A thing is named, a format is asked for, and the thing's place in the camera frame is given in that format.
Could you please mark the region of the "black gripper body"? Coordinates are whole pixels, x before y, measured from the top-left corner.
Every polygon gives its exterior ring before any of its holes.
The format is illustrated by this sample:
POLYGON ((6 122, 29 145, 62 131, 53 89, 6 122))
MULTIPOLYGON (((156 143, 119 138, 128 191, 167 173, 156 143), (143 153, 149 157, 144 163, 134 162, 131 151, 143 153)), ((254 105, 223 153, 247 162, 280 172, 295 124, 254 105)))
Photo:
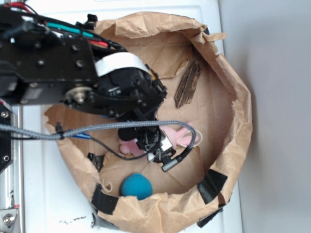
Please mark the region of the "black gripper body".
POLYGON ((72 88, 64 104, 107 119, 154 120, 166 95, 166 86, 152 69, 121 68, 102 75, 93 86, 72 88))

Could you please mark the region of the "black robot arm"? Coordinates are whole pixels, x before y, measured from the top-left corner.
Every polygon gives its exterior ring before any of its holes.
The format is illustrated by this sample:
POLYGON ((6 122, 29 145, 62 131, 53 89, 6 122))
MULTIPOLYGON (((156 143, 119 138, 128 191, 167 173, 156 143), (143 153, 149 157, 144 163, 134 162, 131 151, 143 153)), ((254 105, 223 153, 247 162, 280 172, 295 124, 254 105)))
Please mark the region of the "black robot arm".
POLYGON ((20 2, 0 7, 0 97, 10 104, 64 104, 109 119, 154 120, 167 89, 120 44, 20 2))

